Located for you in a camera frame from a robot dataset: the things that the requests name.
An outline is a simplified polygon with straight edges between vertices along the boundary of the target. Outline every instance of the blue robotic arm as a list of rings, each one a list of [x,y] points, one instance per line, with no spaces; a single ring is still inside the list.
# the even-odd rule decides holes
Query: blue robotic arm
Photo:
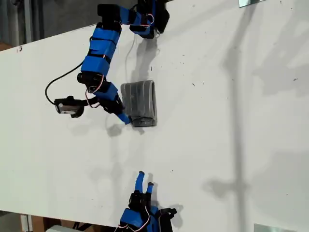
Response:
[[[169,20],[165,0],[138,0],[136,8],[137,11],[114,4],[98,5],[98,15],[102,17],[102,22],[96,25],[90,38],[89,52],[77,76],[78,82],[86,85],[86,100],[75,100],[73,96],[56,99],[55,106],[60,114],[80,117],[84,106],[92,107],[92,104],[98,102],[96,107],[102,106],[106,112],[117,115],[124,123],[130,123],[124,113],[118,89],[106,79],[121,34],[121,24],[130,25],[131,31],[145,39],[152,39],[154,30],[163,33]],[[94,94],[95,98],[89,100],[87,92]]]
[[[133,232],[172,232],[171,219],[177,213],[176,209],[161,209],[151,205],[153,183],[149,182],[146,193],[142,191],[144,172],[140,171],[135,190],[129,200],[117,228],[119,231]]]

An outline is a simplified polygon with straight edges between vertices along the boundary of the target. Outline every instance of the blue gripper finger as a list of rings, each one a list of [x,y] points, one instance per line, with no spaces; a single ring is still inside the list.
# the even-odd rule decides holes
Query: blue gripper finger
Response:
[[[126,125],[130,123],[130,119],[129,119],[129,117],[125,113],[119,114],[119,115],[117,115],[117,117],[121,121],[123,121]]]
[[[143,179],[144,179],[145,173],[140,171],[139,176],[136,179],[135,182],[135,191],[139,191],[140,193],[143,193]]]
[[[148,182],[148,187],[147,187],[146,193],[150,193],[151,194],[153,192],[153,186],[154,186],[153,183]]]

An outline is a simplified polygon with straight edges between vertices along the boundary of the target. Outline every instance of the white tabletop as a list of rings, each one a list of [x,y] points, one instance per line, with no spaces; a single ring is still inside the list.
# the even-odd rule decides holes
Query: white tabletop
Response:
[[[45,99],[94,27],[1,52],[0,210],[115,226],[143,170],[160,206],[179,209],[175,231],[309,231],[308,9],[175,0],[157,41],[123,26],[108,79],[155,81],[158,125],[143,131]],[[50,97],[84,99],[77,73]]]

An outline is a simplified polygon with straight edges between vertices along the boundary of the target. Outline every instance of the cardboard box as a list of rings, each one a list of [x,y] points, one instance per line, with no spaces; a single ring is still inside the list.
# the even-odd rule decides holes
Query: cardboard box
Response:
[[[72,228],[74,225],[74,221],[32,216],[33,232],[45,232],[47,229],[53,227],[54,225],[61,225],[63,227]],[[114,232],[114,231],[115,231],[114,227],[92,225],[84,232]]]
[[[5,43],[0,43],[0,51],[4,51],[9,48],[12,48],[12,46],[5,44]]]

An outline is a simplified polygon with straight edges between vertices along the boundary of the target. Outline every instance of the black cable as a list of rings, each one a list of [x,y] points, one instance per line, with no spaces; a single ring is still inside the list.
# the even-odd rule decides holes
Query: black cable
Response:
[[[27,226],[28,226],[28,232],[30,232],[30,226],[29,226],[29,218],[28,218],[29,215],[26,215],[27,217]]]
[[[45,97],[47,98],[47,100],[48,100],[51,104],[54,105],[55,103],[53,103],[53,102],[49,99],[49,97],[48,97],[48,95],[47,95],[47,90],[48,90],[48,88],[50,87],[50,85],[51,85],[53,82],[55,82],[55,81],[61,79],[62,77],[65,77],[66,75],[68,75],[68,74],[70,74],[71,72],[75,71],[76,69],[78,69],[79,67],[81,67],[82,64],[83,64],[83,63],[80,63],[77,67],[75,67],[75,68],[72,69],[71,71],[68,71],[66,74],[63,74],[62,76],[60,76],[60,77],[58,77],[58,78],[52,80],[52,81],[46,86],[46,89],[45,89]]]

